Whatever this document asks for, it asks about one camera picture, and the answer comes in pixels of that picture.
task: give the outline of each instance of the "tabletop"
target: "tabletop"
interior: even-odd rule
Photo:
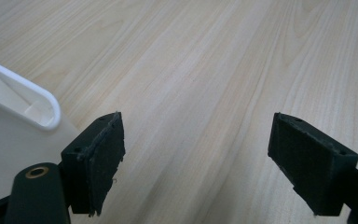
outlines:
[[[73,223],[345,223],[267,156],[273,114],[358,153],[358,1],[0,0],[0,64],[79,130],[121,111],[100,217]]]

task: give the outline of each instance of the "black object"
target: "black object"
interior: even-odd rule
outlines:
[[[121,113],[93,121],[62,152],[62,162],[19,172],[11,195],[0,200],[0,223],[70,223],[75,214],[101,214],[112,177],[125,155]]]
[[[358,223],[358,154],[302,119],[276,113],[268,155],[318,216],[338,216],[345,203]]]

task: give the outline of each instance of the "wooden table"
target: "wooden table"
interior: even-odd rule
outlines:
[[[127,155],[74,223],[345,223],[267,156],[274,112],[358,153],[358,1],[0,0],[0,64],[83,130],[121,111]]]

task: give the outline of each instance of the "white plastic bin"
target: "white plastic bin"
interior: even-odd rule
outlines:
[[[58,163],[78,134],[51,93],[0,65],[0,199],[22,169]]]

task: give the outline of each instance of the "white container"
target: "white container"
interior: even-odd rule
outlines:
[[[78,134],[51,93],[0,65],[0,199],[22,169],[60,162]]]

